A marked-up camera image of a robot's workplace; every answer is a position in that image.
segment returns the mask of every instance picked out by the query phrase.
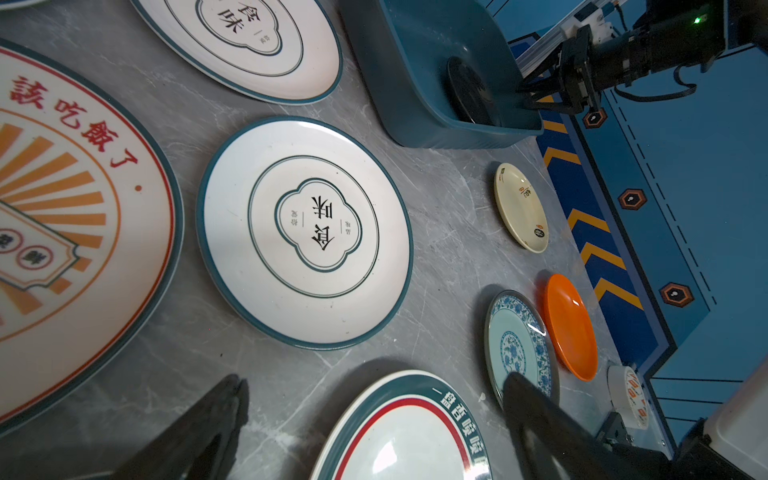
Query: gray marble table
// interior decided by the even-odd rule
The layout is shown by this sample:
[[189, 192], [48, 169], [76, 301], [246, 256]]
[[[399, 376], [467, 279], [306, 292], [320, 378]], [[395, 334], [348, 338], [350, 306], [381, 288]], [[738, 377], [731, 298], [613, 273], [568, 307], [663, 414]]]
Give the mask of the gray marble table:
[[[127, 347], [68, 398], [0, 439], [0, 478], [67, 478], [108, 470], [149, 442], [222, 376], [251, 388], [250, 421], [231, 478], [305, 478], [336, 420], [370, 383], [425, 369], [456, 388], [478, 421], [494, 477], [520, 472], [482, 349], [488, 301], [502, 288], [535, 298], [551, 273], [571, 278], [600, 350], [589, 383], [560, 368], [561, 407], [596, 432], [611, 409], [605, 369], [618, 355], [535, 140], [494, 151], [400, 147], [382, 129], [334, 0], [344, 72], [326, 99], [284, 107], [246, 98], [174, 54], [127, 0], [51, 0], [0, 12], [0, 36], [47, 55], [112, 94], [150, 131], [173, 165], [185, 204], [184, 248], [157, 312]], [[226, 304], [197, 248], [194, 205], [204, 168], [233, 133], [275, 115], [325, 121], [370, 149], [408, 207], [415, 259], [392, 322], [349, 349], [313, 352], [253, 328]], [[543, 254], [523, 250], [496, 211], [499, 162], [519, 167], [551, 228]]]

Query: white plate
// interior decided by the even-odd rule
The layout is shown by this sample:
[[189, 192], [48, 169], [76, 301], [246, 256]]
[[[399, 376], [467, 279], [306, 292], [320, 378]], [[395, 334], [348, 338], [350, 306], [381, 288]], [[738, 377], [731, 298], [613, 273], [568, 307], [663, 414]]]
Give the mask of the white plate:
[[504, 382], [520, 372], [557, 404], [558, 367], [547, 328], [531, 302], [514, 290], [499, 293], [485, 317], [485, 363], [498, 404], [504, 406]]
[[183, 215], [173, 171], [111, 97], [0, 40], [0, 433], [103, 366], [160, 301]]
[[0, 10], [11, 10], [45, 2], [46, 0], [0, 0]]
[[309, 104], [338, 85], [339, 39], [316, 0], [131, 0], [172, 49], [227, 87]]
[[342, 131], [301, 117], [250, 125], [219, 149], [197, 197], [197, 237], [244, 319], [311, 349], [383, 328], [413, 259], [406, 206], [382, 165]]
[[631, 429], [648, 429], [648, 404], [640, 379], [628, 366], [608, 367], [608, 392], [624, 425]]
[[549, 243], [549, 227], [536, 190], [512, 164], [496, 169], [495, 195], [498, 211], [507, 230], [523, 247], [541, 253]]
[[371, 385], [344, 412], [310, 480], [491, 480], [466, 403], [431, 373], [405, 370]]

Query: teal plastic bin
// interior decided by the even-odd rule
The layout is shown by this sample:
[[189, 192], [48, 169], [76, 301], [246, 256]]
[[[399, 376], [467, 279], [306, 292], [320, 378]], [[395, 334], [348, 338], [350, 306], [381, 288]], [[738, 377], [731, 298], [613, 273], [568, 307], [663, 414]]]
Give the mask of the teal plastic bin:
[[[341, 14], [373, 104], [403, 147], [504, 148], [544, 130], [523, 108], [522, 75], [493, 18], [475, 0], [341, 0]], [[446, 89], [447, 62], [480, 74], [502, 126], [458, 119]]]

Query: hexagonal marker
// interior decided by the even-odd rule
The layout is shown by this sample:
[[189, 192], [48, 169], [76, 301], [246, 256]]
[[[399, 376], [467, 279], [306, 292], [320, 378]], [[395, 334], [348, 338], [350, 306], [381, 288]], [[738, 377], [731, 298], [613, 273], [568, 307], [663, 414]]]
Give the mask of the hexagonal marker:
[[605, 109], [601, 108], [598, 111], [589, 111], [582, 120], [586, 128], [600, 128], [602, 124], [608, 119], [608, 114], [605, 113]]
[[664, 303], [680, 308], [694, 301], [694, 295], [685, 285], [679, 283], [668, 283], [661, 288], [661, 299]]
[[648, 197], [639, 188], [628, 188], [619, 195], [619, 204], [625, 210], [639, 210], [646, 202]]

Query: cloud-shaped emblem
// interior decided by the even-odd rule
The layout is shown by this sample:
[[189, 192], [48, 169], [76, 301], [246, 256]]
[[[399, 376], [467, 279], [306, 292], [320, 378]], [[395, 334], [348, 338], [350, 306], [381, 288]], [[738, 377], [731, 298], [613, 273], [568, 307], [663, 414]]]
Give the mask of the cloud-shaped emblem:
[[357, 213], [341, 191], [322, 178], [304, 180], [284, 194], [275, 208], [275, 223], [299, 258], [321, 272], [339, 268], [362, 239]]
[[277, 55], [283, 48], [275, 12], [263, 0], [197, 0], [197, 15], [230, 45], [262, 55]]

